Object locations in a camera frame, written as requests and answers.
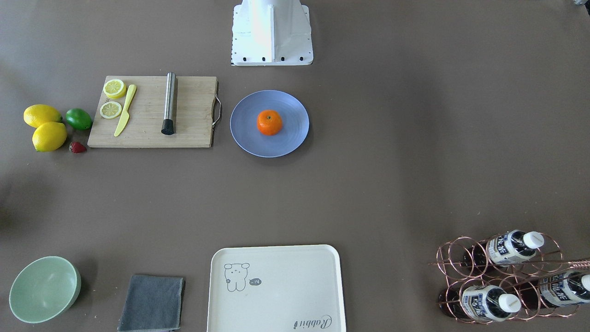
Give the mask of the lemon slice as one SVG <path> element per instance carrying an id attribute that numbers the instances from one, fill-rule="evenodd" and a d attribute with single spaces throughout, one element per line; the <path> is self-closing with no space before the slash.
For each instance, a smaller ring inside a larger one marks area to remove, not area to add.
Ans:
<path id="1" fill-rule="evenodd" d="M 126 95 L 127 86 L 121 79 L 112 78 L 105 82 L 102 92 L 109 99 L 119 99 Z"/>
<path id="2" fill-rule="evenodd" d="M 104 119 L 114 119 L 122 113 L 123 107 L 116 101 L 108 101 L 101 105 L 99 112 Z"/>

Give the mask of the green bowl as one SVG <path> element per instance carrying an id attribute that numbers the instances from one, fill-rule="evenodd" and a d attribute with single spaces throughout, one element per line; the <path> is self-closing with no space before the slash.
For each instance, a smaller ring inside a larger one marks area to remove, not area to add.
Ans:
<path id="1" fill-rule="evenodd" d="M 81 287 L 81 275 L 70 261 L 46 256 L 17 275 L 9 292 L 9 307 L 24 323 L 44 323 L 67 311 Z"/>

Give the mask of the yellow lemon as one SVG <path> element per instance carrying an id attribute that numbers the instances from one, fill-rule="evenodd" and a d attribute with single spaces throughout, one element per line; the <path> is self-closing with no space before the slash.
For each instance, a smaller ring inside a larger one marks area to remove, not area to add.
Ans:
<path id="1" fill-rule="evenodd" d="M 67 129 L 61 122 L 46 122 L 36 128 L 32 143 L 37 152 L 55 151 L 67 139 Z"/>
<path id="2" fill-rule="evenodd" d="M 26 124 L 33 128 L 38 128 L 44 123 L 61 122 L 61 113 L 46 104 L 35 104 L 27 107 L 23 113 L 23 119 Z"/>

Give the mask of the red strawberry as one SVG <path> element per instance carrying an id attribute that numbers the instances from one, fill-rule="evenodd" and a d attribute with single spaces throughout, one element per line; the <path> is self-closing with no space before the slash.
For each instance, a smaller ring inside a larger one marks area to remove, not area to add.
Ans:
<path id="1" fill-rule="evenodd" d="M 87 148 L 80 142 L 71 142 L 68 149 L 71 153 L 80 154 L 87 152 Z"/>

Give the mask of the steel muddler black tip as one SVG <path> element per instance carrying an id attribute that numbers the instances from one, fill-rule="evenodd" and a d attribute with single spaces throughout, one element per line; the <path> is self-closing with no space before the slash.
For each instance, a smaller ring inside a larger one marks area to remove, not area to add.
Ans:
<path id="1" fill-rule="evenodd" d="M 166 76 L 164 120 L 161 133 L 164 135 L 175 134 L 175 111 L 176 111 L 177 77 L 173 72 Z"/>

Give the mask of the orange tangerine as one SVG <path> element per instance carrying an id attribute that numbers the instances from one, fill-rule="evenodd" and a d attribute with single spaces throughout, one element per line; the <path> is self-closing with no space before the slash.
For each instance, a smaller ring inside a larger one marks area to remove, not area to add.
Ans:
<path id="1" fill-rule="evenodd" d="M 282 116 L 278 111 L 267 109 L 261 111 L 256 120 L 257 129 L 263 135 L 276 135 L 283 128 Z"/>

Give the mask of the green lime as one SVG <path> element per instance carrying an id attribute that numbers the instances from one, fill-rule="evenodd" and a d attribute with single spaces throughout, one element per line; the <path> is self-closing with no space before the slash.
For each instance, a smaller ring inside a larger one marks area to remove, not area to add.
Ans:
<path id="1" fill-rule="evenodd" d="M 93 118 L 81 108 L 69 109 L 65 121 L 75 130 L 89 130 L 93 125 Z"/>

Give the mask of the wooden cutting board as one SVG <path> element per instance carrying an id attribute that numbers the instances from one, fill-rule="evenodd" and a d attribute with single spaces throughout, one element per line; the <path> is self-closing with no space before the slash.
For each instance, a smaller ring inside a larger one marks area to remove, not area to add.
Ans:
<path id="1" fill-rule="evenodd" d="M 164 135 L 165 76 L 118 76 L 137 92 L 130 104 L 130 119 L 119 136 L 114 136 L 118 118 L 105 119 L 96 112 L 88 138 L 93 148 L 208 148 L 213 125 L 219 120 L 216 77 L 178 76 L 174 134 Z"/>

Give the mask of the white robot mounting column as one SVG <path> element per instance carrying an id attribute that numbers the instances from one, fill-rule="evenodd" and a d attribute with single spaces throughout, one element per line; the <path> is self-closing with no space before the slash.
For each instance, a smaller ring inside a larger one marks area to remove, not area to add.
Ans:
<path id="1" fill-rule="evenodd" d="M 296 66 L 314 61 L 308 6 L 299 0 L 243 0 L 233 8 L 233 66 Z"/>

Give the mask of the dark tea bottle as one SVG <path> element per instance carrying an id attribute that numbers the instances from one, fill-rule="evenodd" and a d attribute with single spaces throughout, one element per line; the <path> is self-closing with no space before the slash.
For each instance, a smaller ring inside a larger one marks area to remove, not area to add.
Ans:
<path id="1" fill-rule="evenodd" d="M 516 286 L 523 304 L 531 309 L 560 308 L 590 302 L 588 273 L 567 271 Z"/>
<path id="2" fill-rule="evenodd" d="M 470 323 L 504 321 L 522 309 L 518 296 L 495 285 L 443 290 L 439 294 L 438 304 L 445 315 Z"/>
<path id="3" fill-rule="evenodd" d="M 491 265 L 508 267 L 533 258 L 543 245 L 544 235 L 540 232 L 508 231 L 466 250 L 461 264 L 479 271 Z"/>

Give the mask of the beige rabbit tray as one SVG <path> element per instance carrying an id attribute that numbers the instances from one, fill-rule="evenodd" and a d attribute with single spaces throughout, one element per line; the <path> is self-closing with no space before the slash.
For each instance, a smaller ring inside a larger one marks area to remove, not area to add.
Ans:
<path id="1" fill-rule="evenodd" d="M 345 332 L 333 246 L 223 248 L 211 261 L 209 332 Z"/>

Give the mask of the grey folded cloth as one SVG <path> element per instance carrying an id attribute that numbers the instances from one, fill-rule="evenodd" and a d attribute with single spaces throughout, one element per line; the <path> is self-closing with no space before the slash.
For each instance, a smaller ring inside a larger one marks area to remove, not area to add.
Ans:
<path id="1" fill-rule="evenodd" d="M 183 277 L 131 276 L 118 332 L 179 330 L 184 285 Z"/>

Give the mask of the yellow plastic knife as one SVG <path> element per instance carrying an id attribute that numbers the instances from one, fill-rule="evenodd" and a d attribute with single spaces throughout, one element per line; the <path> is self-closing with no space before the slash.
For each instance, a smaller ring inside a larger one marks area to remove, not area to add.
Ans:
<path id="1" fill-rule="evenodd" d="M 131 106 L 131 102 L 133 101 L 136 91 L 137 86 L 135 84 L 131 84 L 128 86 L 124 100 L 124 106 L 122 108 L 122 113 L 120 114 L 118 125 L 113 134 L 115 137 L 119 136 L 122 133 L 122 131 L 126 128 L 127 122 L 130 119 L 129 107 Z"/>

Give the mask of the blue plate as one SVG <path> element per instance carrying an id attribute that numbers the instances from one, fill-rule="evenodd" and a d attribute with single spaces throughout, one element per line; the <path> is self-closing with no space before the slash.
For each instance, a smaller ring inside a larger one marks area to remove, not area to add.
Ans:
<path id="1" fill-rule="evenodd" d="M 278 134 L 264 135 L 257 128 L 260 112 L 278 112 L 283 127 Z M 295 151 L 306 139 L 310 120 L 304 105 L 279 90 L 262 90 L 245 96 L 230 115 L 230 132 L 237 145 L 257 157 L 276 158 Z"/>

